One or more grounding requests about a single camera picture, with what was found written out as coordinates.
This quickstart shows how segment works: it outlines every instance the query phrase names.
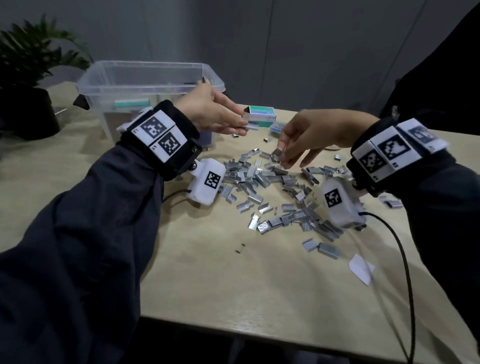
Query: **small cardboard box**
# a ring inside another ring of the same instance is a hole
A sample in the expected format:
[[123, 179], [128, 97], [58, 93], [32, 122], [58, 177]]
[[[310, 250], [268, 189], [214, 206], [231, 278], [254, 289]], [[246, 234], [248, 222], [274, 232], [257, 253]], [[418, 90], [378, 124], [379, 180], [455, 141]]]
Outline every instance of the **small cardboard box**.
[[276, 120], [275, 110], [269, 106], [247, 106], [243, 111], [250, 113], [250, 121], [260, 127], [269, 128]]

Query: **transparent storage box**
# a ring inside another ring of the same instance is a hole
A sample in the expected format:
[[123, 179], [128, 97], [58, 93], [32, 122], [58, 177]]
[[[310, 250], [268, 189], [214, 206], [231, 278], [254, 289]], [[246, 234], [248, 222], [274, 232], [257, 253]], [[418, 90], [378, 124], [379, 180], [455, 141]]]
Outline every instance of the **transparent storage box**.
[[[77, 90], [85, 95], [107, 138], [115, 143], [120, 138], [117, 128], [141, 109], [166, 99], [174, 102], [202, 78], [225, 91], [224, 82], [204, 63], [97, 61], [78, 80]], [[201, 134], [201, 144], [209, 145], [211, 133]]]

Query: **wire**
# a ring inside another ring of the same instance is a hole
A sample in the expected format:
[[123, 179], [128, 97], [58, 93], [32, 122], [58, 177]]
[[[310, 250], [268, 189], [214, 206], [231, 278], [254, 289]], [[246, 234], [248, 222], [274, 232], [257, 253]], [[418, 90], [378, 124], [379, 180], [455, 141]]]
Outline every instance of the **wire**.
[[173, 196], [175, 196], [176, 194], [181, 194], [182, 192], [185, 192], [185, 193], [189, 194], [190, 192], [192, 192], [192, 190], [187, 190], [187, 189], [185, 188], [185, 189], [183, 189], [183, 190], [178, 190], [178, 191], [172, 192], [171, 194], [169, 194], [167, 197], [165, 197], [165, 198], [162, 200], [162, 203], [164, 203], [165, 201], [167, 201], [170, 197], [173, 197]]
[[405, 255], [405, 251], [403, 250], [402, 243], [400, 242], [400, 239], [398, 238], [397, 234], [395, 231], [392, 229], [388, 223], [383, 220], [381, 217], [372, 214], [371, 212], [360, 212], [359, 215], [369, 215], [380, 222], [382, 222], [392, 233], [393, 237], [396, 240], [396, 243], [398, 244], [398, 247], [400, 249], [400, 254], [402, 254], [402, 260], [403, 260], [403, 266], [405, 267], [405, 275], [407, 276], [407, 289], [408, 289], [408, 303], [410, 305], [410, 325], [411, 325], [411, 343], [410, 343], [410, 355], [407, 358], [407, 363], [408, 364], [413, 364], [413, 356], [415, 355], [415, 337], [416, 337], [416, 329], [415, 329], [415, 307], [413, 306], [413, 290], [412, 290], [412, 281], [410, 279], [410, 270], [408, 268], [408, 262], [407, 262], [407, 256]]

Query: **light wood tabletop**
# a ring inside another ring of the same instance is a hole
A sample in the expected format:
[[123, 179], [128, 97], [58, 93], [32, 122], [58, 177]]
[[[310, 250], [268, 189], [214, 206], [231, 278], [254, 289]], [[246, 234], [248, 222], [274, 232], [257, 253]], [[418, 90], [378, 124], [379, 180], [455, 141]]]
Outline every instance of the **light wood tabletop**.
[[[77, 96], [72, 83], [49, 92], [55, 106], [69, 106], [59, 116], [59, 134], [31, 142], [0, 140], [0, 250], [15, 246], [39, 210], [79, 182], [111, 147], [95, 114], [71, 106]], [[285, 122], [295, 114], [276, 112], [277, 120]], [[276, 139], [264, 142], [267, 133], [267, 128], [260, 128], [240, 138], [216, 134], [213, 146], [201, 157], [238, 159], [256, 147], [270, 153]], [[438, 134], [451, 143], [449, 149], [459, 163], [480, 172], [476, 157], [480, 137]], [[340, 162], [334, 160], [335, 154], [342, 155]], [[324, 151], [311, 166], [339, 167], [348, 158], [346, 149]], [[266, 162], [258, 155], [250, 162], [256, 159]], [[299, 172], [298, 165], [291, 169], [291, 174]], [[167, 182], [165, 194], [186, 188], [190, 179], [186, 173], [181, 181]], [[307, 183], [301, 175], [298, 179]], [[279, 208], [279, 215], [281, 204], [293, 203], [279, 183], [259, 187], [258, 193]], [[347, 356], [405, 362], [401, 343], [407, 351], [410, 345], [405, 272], [385, 226], [368, 219], [362, 232], [348, 230], [333, 243], [342, 252], [333, 260], [303, 249], [303, 241], [323, 238], [314, 231], [303, 232], [298, 224], [264, 235], [248, 229], [257, 206], [240, 214], [236, 204], [247, 195], [235, 189], [233, 194], [237, 202], [232, 205], [220, 195], [211, 206], [178, 195], [162, 206], [156, 250], [141, 285], [143, 316]], [[415, 362], [478, 362], [472, 334], [420, 260], [404, 209], [387, 209], [369, 195], [362, 201], [367, 211], [391, 224], [407, 254], [417, 315]], [[273, 215], [269, 212], [264, 218]], [[235, 250], [242, 243], [245, 247], [238, 254]], [[349, 270], [355, 253], [376, 267], [369, 286]]]

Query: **qr code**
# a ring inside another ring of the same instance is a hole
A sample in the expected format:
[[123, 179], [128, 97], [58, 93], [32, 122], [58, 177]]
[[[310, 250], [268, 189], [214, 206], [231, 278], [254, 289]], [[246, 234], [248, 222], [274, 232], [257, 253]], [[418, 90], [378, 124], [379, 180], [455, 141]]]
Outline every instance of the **qr code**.
[[167, 127], [163, 125], [155, 116], [153, 116], [142, 124], [142, 129], [155, 139], [161, 135], [167, 129]]
[[418, 125], [415, 128], [409, 129], [408, 132], [418, 138], [422, 143], [427, 144], [432, 140], [438, 139], [438, 136], [431, 133], [423, 125]]
[[365, 154], [363, 157], [359, 158], [359, 162], [370, 174], [387, 165], [385, 159], [383, 159], [380, 153], [378, 153], [376, 150], [372, 150]]
[[207, 179], [205, 180], [205, 184], [208, 187], [212, 187], [213, 189], [216, 189], [219, 182], [220, 182], [220, 176], [218, 174], [213, 172], [208, 172]]
[[403, 140], [398, 134], [379, 143], [377, 147], [389, 160], [395, 159], [411, 149], [405, 140]]
[[165, 136], [160, 139], [158, 144], [163, 148], [163, 150], [166, 151], [169, 156], [171, 156], [178, 150], [178, 148], [180, 148], [180, 143], [177, 139], [175, 139], [172, 133], [165, 134]]
[[333, 207], [342, 203], [342, 198], [338, 189], [331, 190], [329, 193], [325, 194], [325, 200], [327, 201], [328, 207]]

